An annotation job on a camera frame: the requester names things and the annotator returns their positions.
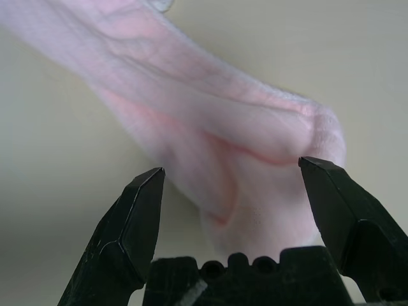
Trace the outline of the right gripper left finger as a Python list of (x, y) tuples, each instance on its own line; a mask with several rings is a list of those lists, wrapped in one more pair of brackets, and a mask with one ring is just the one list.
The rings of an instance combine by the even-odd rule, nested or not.
[(99, 221), (59, 305), (127, 305), (154, 257), (165, 170), (135, 177)]

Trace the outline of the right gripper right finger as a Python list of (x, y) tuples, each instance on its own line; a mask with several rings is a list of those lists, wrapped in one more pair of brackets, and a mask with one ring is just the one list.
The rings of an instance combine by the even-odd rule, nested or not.
[(331, 161), (299, 159), (321, 238), (368, 302), (407, 300), (407, 235), (382, 204)]

